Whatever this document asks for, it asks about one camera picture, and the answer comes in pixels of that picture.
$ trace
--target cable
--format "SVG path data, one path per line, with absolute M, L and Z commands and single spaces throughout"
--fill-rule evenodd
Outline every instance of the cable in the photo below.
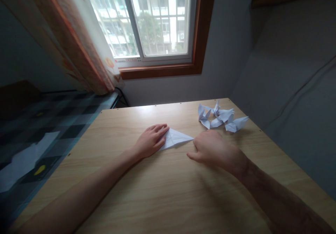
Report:
M 268 122 L 265 126 L 264 129 L 266 129 L 267 127 L 269 127 L 274 121 L 276 121 L 278 118 L 280 118 L 283 113 L 285 112 L 287 106 L 290 104 L 290 102 L 296 97 L 296 95 L 323 69 L 325 68 L 330 62 L 332 62 L 334 59 L 336 58 L 336 55 L 334 55 L 329 61 L 327 61 L 327 63 L 325 63 L 322 67 L 320 67 L 315 73 L 313 73 L 307 80 L 306 82 L 290 97 L 290 99 L 288 99 L 288 101 L 282 106 L 282 109 L 278 112 L 278 115 L 271 120 L 270 122 Z

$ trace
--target orange curtain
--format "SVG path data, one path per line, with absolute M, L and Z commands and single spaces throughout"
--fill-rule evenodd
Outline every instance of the orange curtain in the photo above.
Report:
M 123 84 L 90 0 L 1 1 L 78 89 L 103 95 Z

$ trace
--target plaid blanket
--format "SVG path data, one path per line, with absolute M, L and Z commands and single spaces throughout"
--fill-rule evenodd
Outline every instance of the plaid blanket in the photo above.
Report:
M 116 92 L 105 96 L 86 92 L 44 95 L 15 119 L 0 124 L 0 170 L 16 153 L 39 142 L 46 132 L 60 132 L 35 168 L 9 191 L 0 193 L 2 228 L 19 216 L 98 114 L 110 109 L 118 99 Z

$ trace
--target wooden table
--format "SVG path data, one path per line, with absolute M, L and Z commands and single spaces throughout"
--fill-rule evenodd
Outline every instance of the wooden table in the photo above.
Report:
M 14 229 L 71 186 L 132 146 L 150 125 L 167 123 L 196 137 L 198 104 L 216 100 L 104 110 L 26 207 Z M 234 108 L 228 98 L 222 109 Z M 239 132 L 216 128 L 261 169 L 298 195 L 336 229 L 336 203 L 251 120 Z M 267 218 L 249 192 L 230 174 L 191 161 L 188 142 L 158 152 L 130 170 L 110 191 L 78 233 L 269 233 Z

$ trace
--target white wall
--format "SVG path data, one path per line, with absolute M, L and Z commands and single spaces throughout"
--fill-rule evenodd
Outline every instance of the white wall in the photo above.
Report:
M 125 81 L 132 106 L 228 97 L 252 50 L 251 0 L 215 0 L 202 75 Z
M 262 129 L 336 55 L 336 0 L 275 7 L 230 96 Z M 336 199 L 336 60 L 265 132 Z
M 0 86 L 26 79 L 42 92 L 74 89 L 1 2 L 0 16 Z

